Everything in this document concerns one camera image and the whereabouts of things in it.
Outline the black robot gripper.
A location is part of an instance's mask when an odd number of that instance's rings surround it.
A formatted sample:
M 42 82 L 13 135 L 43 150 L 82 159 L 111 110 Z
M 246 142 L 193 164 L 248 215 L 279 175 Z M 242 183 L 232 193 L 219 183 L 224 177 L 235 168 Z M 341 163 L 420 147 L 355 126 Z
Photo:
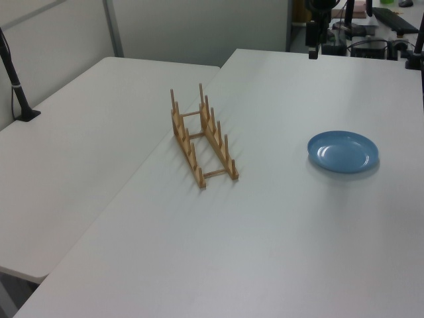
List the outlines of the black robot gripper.
M 338 3 L 337 0 L 305 0 L 305 8 L 311 12 L 312 20 L 306 24 L 306 46 L 310 60 L 318 59 L 320 44 L 333 41 L 329 21 L 332 10 Z

